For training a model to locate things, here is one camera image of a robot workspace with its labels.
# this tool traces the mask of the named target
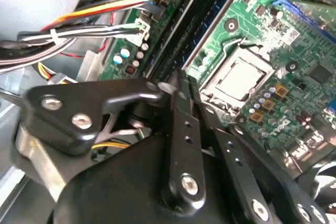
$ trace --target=cpu socket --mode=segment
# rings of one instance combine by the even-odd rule
[[[202,85],[202,100],[235,115],[273,73],[262,56],[238,46]]]

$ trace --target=white cable tie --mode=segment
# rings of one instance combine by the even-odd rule
[[[51,36],[52,41],[53,41],[56,45],[61,45],[61,44],[63,44],[64,41],[66,40],[66,38],[64,38],[64,39],[58,38],[57,32],[56,32],[56,30],[55,30],[54,28],[53,28],[53,29],[50,29],[50,36]]]

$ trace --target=silver screw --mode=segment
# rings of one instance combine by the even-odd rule
[[[92,120],[89,116],[78,113],[74,115],[71,119],[73,125],[79,127],[82,130],[86,130],[92,126]]]
[[[257,214],[257,216],[260,217],[260,219],[262,219],[263,221],[268,220],[268,217],[269,217],[268,211],[266,207],[263,206],[263,204],[261,204],[259,201],[254,199],[252,201],[252,207],[253,207],[254,212]]]
[[[47,110],[59,110],[60,108],[62,108],[63,103],[57,98],[45,97],[42,99],[41,105]]]
[[[304,217],[304,219],[306,221],[310,222],[310,216],[301,204],[298,204],[298,210],[299,210],[300,214]]]
[[[198,185],[196,180],[191,176],[182,177],[182,186],[191,195],[196,195],[198,193]]]
[[[234,128],[235,128],[236,132],[238,132],[240,135],[244,134],[243,131],[241,130],[241,128],[239,128],[237,125],[235,125]]]
[[[319,221],[321,221],[323,224],[326,224],[326,221],[319,210],[317,210],[314,206],[311,206],[311,208],[313,209],[313,214],[319,219]]]

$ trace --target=yellow cable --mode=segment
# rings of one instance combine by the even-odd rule
[[[92,8],[87,8],[87,9],[84,9],[84,10],[79,10],[77,12],[73,12],[73,13],[70,13],[70,14],[63,15],[63,16],[59,17],[55,22],[62,22],[65,19],[70,18],[70,17],[83,16],[83,15],[87,15],[89,13],[99,12],[99,11],[102,11],[102,10],[105,10],[105,9],[116,8],[116,7],[119,7],[119,6],[129,6],[129,5],[134,5],[134,4],[141,3],[141,2],[146,2],[146,1],[152,1],[152,0],[120,0],[120,1],[109,3],[109,4],[95,6],[95,7],[92,7]]]
[[[120,144],[120,143],[116,143],[116,142],[107,142],[107,143],[95,144],[92,147],[92,149],[100,148],[100,147],[116,147],[116,148],[125,149],[125,148],[127,148],[129,146],[130,146],[129,144]]]
[[[43,78],[49,80],[50,76],[47,75],[47,71],[43,68],[43,65],[41,62],[38,63],[38,71],[43,76]]]

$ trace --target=motherboard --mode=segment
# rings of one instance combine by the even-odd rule
[[[143,32],[115,41],[100,79],[169,81],[184,69],[224,126],[302,172],[336,137],[336,8],[323,1],[160,0],[159,15],[130,13]]]

